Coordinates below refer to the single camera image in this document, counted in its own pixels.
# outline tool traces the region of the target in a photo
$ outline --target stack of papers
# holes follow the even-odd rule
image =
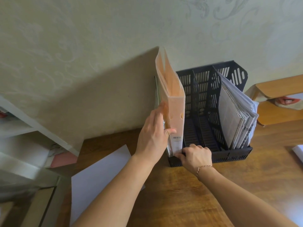
[[[231,150],[248,147],[257,125],[259,103],[252,101],[222,74],[220,76],[219,115],[225,141]]]

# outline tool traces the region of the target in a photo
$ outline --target table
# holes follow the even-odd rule
[[[291,148],[303,144],[303,120],[258,126],[246,160],[216,163],[228,179],[303,226],[303,164]],[[140,129],[84,141],[76,172],[126,144],[135,152]],[[217,200],[183,167],[170,168],[165,154],[134,204],[128,226],[233,226]],[[66,195],[57,227],[68,226],[71,193]]]

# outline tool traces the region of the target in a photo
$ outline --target black plastic file organizer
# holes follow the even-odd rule
[[[222,132],[218,110],[221,77],[218,72],[243,91],[248,74],[235,61],[177,72],[185,91],[183,147],[191,143],[208,147],[213,163],[244,160],[252,147],[229,150]],[[171,167],[182,166],[174,156],[168,160]]]

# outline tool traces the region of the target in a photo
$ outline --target gold bracelet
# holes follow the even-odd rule
[[[200,170],[202,167],[206,167],[206,166],[213,167],[213,166],[211,166],[211,165],[205,165],[205,166],[200,166],[200,167],[198,167],[198,170],[197,170],[197,178],[198,178],[198,172],[199,172],[199,170]]]

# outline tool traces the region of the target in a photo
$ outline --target floral wallpaper pattern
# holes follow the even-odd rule
[[[303,0],[0,0],[0,94],[71,145],[140,127],[153,55],[236,60],[255,83],[301,74]]]

